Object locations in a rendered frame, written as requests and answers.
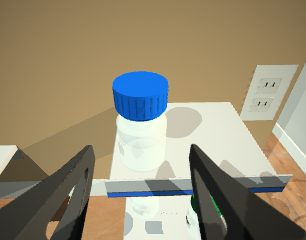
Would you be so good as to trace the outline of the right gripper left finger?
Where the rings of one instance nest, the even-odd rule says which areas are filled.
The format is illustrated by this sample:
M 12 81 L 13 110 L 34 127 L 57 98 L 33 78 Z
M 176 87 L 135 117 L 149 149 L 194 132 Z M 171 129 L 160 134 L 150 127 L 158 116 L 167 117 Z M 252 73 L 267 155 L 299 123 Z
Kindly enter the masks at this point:
M 87 145 L 54 174 L 0 208 L 0 240 L 48 240 L 48 224 L 71 191 L 50 240 L 81 240 L 94 166 L 93 147 Z

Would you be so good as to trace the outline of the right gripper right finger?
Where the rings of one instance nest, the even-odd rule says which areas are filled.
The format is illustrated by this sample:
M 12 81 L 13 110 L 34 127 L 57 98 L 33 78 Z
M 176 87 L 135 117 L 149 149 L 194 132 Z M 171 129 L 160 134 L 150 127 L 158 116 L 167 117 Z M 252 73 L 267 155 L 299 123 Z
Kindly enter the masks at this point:
M 201 240 L 306 240 L 306 230 L 224 172 L 196 144 L 189 165 Z

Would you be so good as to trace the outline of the white bottle with blue cap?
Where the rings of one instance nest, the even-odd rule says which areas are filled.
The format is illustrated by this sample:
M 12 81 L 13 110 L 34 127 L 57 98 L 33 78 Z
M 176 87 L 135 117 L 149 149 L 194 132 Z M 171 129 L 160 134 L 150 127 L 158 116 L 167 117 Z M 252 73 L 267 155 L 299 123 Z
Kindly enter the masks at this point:
M 135 71 L 112 83 L 120 157 L 135 172 L 149 172 L 165 157 L 168 80 L 157 73 Z

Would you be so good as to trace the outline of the white bottle with green cap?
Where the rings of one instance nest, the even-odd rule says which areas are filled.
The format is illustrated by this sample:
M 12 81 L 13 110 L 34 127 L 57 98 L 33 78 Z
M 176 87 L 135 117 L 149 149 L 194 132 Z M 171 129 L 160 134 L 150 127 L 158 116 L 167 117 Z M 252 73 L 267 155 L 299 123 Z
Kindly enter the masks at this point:
M 213 199 L 212 199 L 213 200 Z M 222 214 L 219 211 L 216 203 L 213 200 L 213 203 L 222 219 Z M 196 212 L 196 206 L 195 206 L 195 200 L 194 195 L 191 195 L 191 201 L 189 202 L 187 214 L 186 214 L 186 220 L 185 220 L 185 227 L 188 232 L 188 234 L 194 238 L 195 240 L 201 240 L 200 235 L 200 229 L 198 224 L 198 218 L 197 218 L 197 212 Z

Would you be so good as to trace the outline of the white bottle with red cap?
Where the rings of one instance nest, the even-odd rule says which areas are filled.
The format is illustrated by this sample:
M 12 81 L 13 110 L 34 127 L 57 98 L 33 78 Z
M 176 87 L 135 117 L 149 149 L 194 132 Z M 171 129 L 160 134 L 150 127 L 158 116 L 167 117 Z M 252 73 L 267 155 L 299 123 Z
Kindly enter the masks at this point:
M 159 196 L 156 197 L 130 197 L 131 211 L 141 220 L 153 218 L 159 209 Z

